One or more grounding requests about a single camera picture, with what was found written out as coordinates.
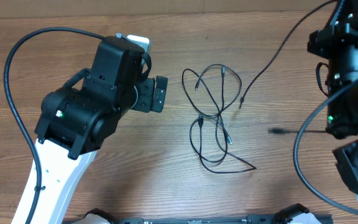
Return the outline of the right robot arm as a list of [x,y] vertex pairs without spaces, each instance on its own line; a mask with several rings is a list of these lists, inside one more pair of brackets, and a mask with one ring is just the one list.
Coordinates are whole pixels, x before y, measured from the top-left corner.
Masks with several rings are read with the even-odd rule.
[[[328,109],[326,132],[336,139],[358,135],[358,1],[337,1],[323,29],[310,34],[307,51],[328,60],[328,94],[306,119],[293,146],[293,163],[300,180],[326,203],[358,215],[349,208],[317,191],[303,175],[298,163],[302,135],[313,118]],[[347,188],[358,195],[358,139],[333,150],[336,167]]]

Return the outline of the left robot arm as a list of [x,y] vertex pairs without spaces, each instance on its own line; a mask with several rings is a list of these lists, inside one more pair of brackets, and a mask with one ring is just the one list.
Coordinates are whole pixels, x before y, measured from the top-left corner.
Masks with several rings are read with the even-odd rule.
[[167,78],[149,78],[150,40],[102,40],[84,68],[42,101],[33,165],[14,223],[61,223],[82,175],[129,111],[161,112]]

